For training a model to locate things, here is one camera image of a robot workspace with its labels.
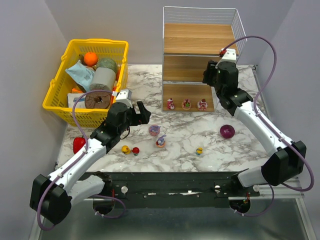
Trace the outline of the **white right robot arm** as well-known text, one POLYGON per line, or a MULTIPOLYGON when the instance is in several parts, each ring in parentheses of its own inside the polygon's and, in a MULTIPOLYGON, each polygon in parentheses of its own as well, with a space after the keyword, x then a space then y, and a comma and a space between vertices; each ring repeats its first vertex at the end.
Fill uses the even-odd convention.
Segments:
POLYGON ((210 60, 203 73, 204 84, 215 89, 221 106, 242 122, 261 143, 269 159, 262 165, 237 173, 234 182, 243 188, 270 184, 278 186, 299 175, 307 147, 285 136, 258 109, 253 98, 238 87, 239 71, 234 62, 210 60))

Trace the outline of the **red hair mermaid toy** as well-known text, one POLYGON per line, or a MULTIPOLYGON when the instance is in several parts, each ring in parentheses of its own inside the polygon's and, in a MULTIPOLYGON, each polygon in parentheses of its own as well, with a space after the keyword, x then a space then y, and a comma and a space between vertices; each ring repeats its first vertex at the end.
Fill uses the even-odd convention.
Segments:
POLYGON ((140 153, 140 149, 138 147, 134 147, 131 151, 134 156, 138 156, 140 153))

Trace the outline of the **purple bunny cupcake toy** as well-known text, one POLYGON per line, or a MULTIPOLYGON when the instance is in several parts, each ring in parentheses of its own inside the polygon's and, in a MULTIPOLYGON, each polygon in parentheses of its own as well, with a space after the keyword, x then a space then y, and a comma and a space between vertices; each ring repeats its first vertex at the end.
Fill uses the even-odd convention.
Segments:
POLYGON ((166 134, 164 134, 164 135, 162 135, 161 137, 159 137, 158 139, 157 139, 157 141, 156 141, 156 146, 157 147, 159 147, 159 148, 163 148, 165 145, 166 145, 166 140, 165 140, 165 137, 166 137, 167 135, 166 134))

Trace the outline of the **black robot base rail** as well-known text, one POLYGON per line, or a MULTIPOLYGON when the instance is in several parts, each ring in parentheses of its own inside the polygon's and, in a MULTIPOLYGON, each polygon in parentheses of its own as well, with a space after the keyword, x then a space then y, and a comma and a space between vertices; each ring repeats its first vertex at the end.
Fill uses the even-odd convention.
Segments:
POLYGON ((235 172, 86 172, 105 182, 101 194, 114 196, 128 209, 228 208, 231 201, 258 197, 235 182, 235 172))

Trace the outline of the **small yellow blue toy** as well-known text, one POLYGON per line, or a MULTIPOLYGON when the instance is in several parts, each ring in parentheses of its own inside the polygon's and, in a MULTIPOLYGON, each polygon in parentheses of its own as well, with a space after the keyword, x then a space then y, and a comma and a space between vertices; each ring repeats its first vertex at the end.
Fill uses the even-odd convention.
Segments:
POLYGON ((202 148, 202 147, 198 147, 198 148, 196 149, 196 151, 195 151, 195 154, 196 154, 197 156, 200 156, 202 153, 203 153, 203 148, 202 148))

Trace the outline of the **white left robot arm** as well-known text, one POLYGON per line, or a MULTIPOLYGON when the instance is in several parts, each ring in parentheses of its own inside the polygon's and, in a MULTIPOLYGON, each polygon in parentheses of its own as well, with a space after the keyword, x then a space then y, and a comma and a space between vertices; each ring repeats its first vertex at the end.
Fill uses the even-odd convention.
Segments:
POLYGON ((107 186, 108 181, 101 173, 95 173, 86 180, 80 180, 80 177, 119 143, 125 130, 149 123, 151 112, 142 101, 137 101, 137 106, 139 113, 123 102, 114 103, 106 119, 90 137, 85 138, 85 145, 70 160, 49 176, 40 174, 34 179, 30 207, 36 211, 41 229, 49 230, 43 226, 41 217, 57 225, 74 205, 98 195, 107 186))

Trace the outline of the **purple owl pink cup toy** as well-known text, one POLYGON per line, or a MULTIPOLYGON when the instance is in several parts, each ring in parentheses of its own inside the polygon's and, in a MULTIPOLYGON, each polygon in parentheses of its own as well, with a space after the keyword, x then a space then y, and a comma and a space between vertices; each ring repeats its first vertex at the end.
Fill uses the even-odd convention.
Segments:
POLYGON ((153 124, 149 127, 148 132, 151 136, 155 137, 160 134, 161 127, 159 125, 153 124))

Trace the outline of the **pink bear green flower toy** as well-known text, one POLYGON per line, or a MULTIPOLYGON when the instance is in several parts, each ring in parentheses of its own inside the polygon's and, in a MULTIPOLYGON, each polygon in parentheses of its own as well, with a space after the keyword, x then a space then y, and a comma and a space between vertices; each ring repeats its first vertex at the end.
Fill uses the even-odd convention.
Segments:
POLYGON ((185 98, 182 103, 181 103, 181 107, 183 110, 190 110, 191 109, 191 101, 189 98, 185 98))

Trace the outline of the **pink strawberry cake toy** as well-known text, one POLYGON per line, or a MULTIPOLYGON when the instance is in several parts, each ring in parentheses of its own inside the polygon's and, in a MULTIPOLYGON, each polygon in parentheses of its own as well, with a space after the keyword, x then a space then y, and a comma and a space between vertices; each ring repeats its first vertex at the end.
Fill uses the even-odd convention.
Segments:
POLYGON ((197 109, 198 111, 206 111, 208 108, 208 104, 206 102, 206 99, 203 98, 197 103, 197 109))

